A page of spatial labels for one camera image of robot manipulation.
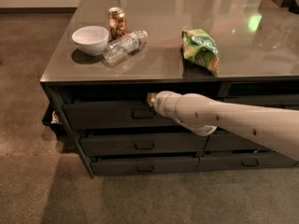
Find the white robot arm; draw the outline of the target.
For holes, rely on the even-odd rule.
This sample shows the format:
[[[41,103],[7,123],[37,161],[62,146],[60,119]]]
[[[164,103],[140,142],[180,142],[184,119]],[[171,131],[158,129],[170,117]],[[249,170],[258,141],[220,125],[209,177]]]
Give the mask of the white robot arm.
[[[150,92],[147,101],[157,113],[198,135],[206,135],[208,127],[220,127],[299,160],[299,111],[224,103],[172,91]]]

